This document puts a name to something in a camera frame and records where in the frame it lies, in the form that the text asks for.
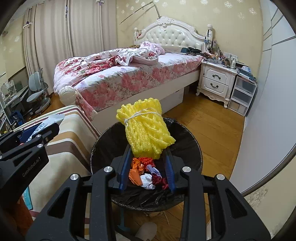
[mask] nightstand leg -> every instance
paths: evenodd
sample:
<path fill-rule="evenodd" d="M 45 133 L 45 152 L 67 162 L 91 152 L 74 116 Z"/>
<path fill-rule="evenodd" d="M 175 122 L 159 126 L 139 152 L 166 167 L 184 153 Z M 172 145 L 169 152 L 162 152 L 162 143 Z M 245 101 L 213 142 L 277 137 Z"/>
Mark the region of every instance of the nightstand leg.
<path fill-rule="evenodd" d="M 199 96 L 199 94 L 200 94 L 200 90 L 197 88 L 195 95 Z"/>

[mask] black plastic liner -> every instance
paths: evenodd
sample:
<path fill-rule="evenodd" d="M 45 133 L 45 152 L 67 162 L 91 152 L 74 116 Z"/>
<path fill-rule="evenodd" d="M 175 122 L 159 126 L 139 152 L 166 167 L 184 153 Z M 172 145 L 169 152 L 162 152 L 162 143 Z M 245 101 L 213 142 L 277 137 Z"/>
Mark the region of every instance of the black plastic liner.
<path fill-rule="evenodd" d="M 192 133 L 176 120 L 164 118 L 167 128 L 176 142 L 170 146 L 172 155 L 183 159 L 188 167 L 202 171 L 202 152 Z M 128 141 L 125 127 L 117 122 L 108 128 L 96 141 L 91 151 L 91 172 L 96 173 L 105 166 L 109 166 L 115 157 L 122 156 Z M 162 177 L 166 177 L 162 156 L 154 160 L 156 168 Z M 174 195 L 170 190 L 163 191 L 161 186 L 155 190 L 146 190 L 134 185 L 128 180 L 127 188 L 121 195 L 112 195 L 112 202 L 120 207 L 131 210 L 160 212 L 174 207 L 184 200 L 183 195 Z"/>

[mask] white crumpled tissue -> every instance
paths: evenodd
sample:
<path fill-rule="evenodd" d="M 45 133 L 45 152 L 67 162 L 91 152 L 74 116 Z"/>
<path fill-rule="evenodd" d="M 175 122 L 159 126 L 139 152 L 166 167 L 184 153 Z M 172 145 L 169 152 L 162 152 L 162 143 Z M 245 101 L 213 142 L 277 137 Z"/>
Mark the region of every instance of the white crumpled tissue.
<path fill-rule="evenodd" d="M 145 173 L 144 175 L 140 176 L 143 185 L 141 187 L 147 189 L 147 190 L 153 190 L 155 189 L 155 186 L 152 184 L 152 175 Z"/>

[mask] floral bedsheet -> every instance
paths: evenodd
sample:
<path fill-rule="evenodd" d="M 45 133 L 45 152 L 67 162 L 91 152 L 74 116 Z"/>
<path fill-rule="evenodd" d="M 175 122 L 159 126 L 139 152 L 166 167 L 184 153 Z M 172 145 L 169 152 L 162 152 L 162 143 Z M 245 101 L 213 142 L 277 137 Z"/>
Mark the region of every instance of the floral bedsheet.
<path fill-rule="evenodd" d="M 59 90 L 68 85 L 75 87 L 79 92 L 77 104 L 92 120 L 94 113 L 104 108 L 196 70 L 203 60 L 202 56 L 166 53 L 159 55 L 154 65 L 130 63 L 121 66 L 115 64 L 115 58 L 99 60 L 102 70 L 78 81 L 69 79 L 64 82 L 55 74 L 54 92 L 59 94 Z"/>

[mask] nightstand drawer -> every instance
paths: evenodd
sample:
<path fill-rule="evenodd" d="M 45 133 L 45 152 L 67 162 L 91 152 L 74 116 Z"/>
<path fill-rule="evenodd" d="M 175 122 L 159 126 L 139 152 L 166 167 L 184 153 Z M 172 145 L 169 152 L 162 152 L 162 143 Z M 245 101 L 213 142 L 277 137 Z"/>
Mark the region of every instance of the nightstand drawer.
<path fill-rule="evenodd" d="M 210 91 L 216 95 L 219 95 L 223 98 L 226 97 L 226 93 L 228 90 L 228 86 L 221 84 L 217 81 L 214 80 L 210 80 L 208 78 L 203 77 L 202 78 L 202 84 L 201 84 L 201 88 L 207 91 Z"/>
<path fill-rule="evenodd" d="M 212 66 L 206 66 L 204 77 L 215 80 L 225 85 L 229 85 L 231 73 L 213 68 Z"/>

